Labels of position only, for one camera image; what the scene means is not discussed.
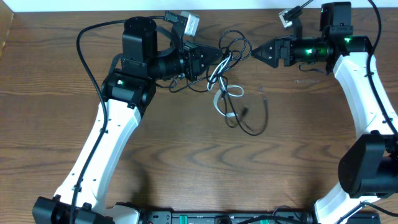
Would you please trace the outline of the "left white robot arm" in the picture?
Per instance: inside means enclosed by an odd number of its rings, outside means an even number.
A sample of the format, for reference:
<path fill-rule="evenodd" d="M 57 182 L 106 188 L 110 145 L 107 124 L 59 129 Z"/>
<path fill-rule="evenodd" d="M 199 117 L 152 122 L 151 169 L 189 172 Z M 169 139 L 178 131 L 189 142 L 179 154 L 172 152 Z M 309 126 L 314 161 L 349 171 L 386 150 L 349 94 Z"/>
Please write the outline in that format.
<path fill-rule="evenodd" d="M 99 96 L 93 128 L 78 159 L 52 198 L 39 197 L 32 209 L 36 223 L 145 223 L 130 203 L 106 208 L 109 183 L 121 153 L 152 101 L 158 80 L 195 81 L 221 57 L 221 50 L 184 40 L 194 36 L 200 18 L 187 11 L 123 21 L 123 51 L 107 77 L 95 85 Z"/>

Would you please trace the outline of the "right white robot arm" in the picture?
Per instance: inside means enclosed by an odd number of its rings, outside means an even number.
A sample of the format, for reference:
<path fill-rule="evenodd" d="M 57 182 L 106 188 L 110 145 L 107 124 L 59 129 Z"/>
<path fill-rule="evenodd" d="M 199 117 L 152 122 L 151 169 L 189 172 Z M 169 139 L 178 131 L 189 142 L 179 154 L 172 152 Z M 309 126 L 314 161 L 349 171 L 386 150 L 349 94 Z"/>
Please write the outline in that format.
<path fill-rule="evenodd" d="M 375 223 L 377 215 L 363 214 L 364 207 L 397 193 L 397 113 L 379 78 L 376 43 L 354 35 L 351 3 L 323 4 L 321 36 L 302 35 L 302 6 L 279 13 L 285 28 L 294 33 L 260 45 L 252 57 L 278 67 L 323 62 L 341 85 L 354 120 L 357 140 L 338 164 L 338 183 L 311 211 L 298 218 L 275 216 L 292 223 Z"/>

